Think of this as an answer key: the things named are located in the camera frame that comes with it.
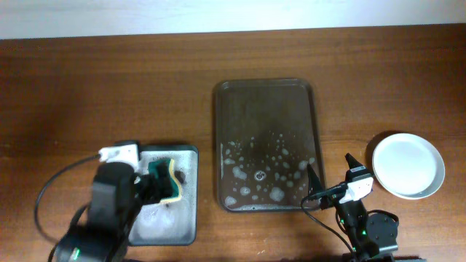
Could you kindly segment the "dark brown serving tray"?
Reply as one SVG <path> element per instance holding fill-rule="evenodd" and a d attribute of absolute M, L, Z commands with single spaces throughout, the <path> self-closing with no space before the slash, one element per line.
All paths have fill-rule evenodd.
<path fill-rule="evenodd" d="M 217 196 L 231 213 L 316 210 L 326 186 L 314 93 L 303 79 L 219 82 L 214 89 Z"/>

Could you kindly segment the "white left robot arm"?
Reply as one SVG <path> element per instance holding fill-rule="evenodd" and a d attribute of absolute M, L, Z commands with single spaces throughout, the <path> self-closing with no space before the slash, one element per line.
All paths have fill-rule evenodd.
<path fill-rule="evenodd" d="M 167 204 L 181 195 L 172 159 L 151 162 L 147 175 L 122 162 L 102 164 L 92 183 L 90 203 L 76 211 L 48 260 L 123 261 L 142 206 Z"/>

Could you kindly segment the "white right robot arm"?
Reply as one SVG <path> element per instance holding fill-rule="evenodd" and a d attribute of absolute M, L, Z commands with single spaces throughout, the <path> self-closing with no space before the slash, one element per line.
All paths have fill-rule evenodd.
<path fill-rule="evenodd" d="M 352 248 L 348 260 L 425 262 L 419 256 L 394 255 L 398 250 L 398 216 L 365 208 L 363 198 L 372 192 L 374 176 L 351 154 L 346 154 L 345 160 L 349 169 L 344 181 L 338 185 L 339 191 L 331 195 L 331 203 Z"/>

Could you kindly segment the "small black soapy tray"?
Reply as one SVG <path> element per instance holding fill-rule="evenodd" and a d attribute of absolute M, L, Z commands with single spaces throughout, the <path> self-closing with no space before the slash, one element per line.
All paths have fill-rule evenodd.
<path fill-rule="evenodd" d="M 193 146 L 145 148 L 135 172 L 148 175 L 149 162 L 159 159 L 175 160 L 175 176 L 183 189 L 181 200 L 142 206 L 129 235 L 130 244 L 190 245 L 197 228 L 198 150 Z"/>

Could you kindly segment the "pale green plate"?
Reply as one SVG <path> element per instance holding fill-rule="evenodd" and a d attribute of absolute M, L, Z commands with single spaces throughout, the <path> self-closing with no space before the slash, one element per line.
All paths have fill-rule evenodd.
<path fill-rule="evenodd" d="M 372 153 L 371 163 L 381 186 L 402 199 L 432 196 L 446 176 L 438 149 L 428 140 L 409 133 L 382 139 Z"/>

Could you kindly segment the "green yellow sponge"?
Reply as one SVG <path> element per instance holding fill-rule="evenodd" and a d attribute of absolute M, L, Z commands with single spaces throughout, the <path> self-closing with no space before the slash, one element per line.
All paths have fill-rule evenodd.
<path fill-rule="evenodd" d="M 181 200 L 183 189 L 175 176 L 175 160 L 159 159 L 149 162 L 149 176 L 154 179 L 154 202 L 165 204 Z"/>

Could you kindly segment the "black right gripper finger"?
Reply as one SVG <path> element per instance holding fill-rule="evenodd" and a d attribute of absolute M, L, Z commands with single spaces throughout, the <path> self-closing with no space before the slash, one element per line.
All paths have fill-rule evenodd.
<path fill-rule="evenodd" d="M 355 159 L 350 153 L 345 155 L 345 159 L 349 166 L 348 171 L 346 171 L 345 178 L 357 178 L 367 174 L 367 168 L 357 159 Z"/>
<path fill-rule="evenodd" d="M 307 174 L 309 180 L 307 200 L 314 202 L 320 210 L 324 210 L 325 202 L 322 198 L 325 196 L 325 190 L 311 164 L 307 165 Z"/>

